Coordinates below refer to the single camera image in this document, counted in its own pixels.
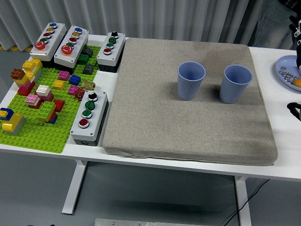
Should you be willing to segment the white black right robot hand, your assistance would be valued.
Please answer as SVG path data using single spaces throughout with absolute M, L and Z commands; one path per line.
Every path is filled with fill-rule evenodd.
M 292 34 L 294 36 L 294 39 L 297 42 L 297 59 L 296 59 L 296 65 L 299 72 L 301 71 L 301 19 L 294 16 L 289 16 L 290 21 L 292 22 L 289 25 L 290 30 L 292 31 Z

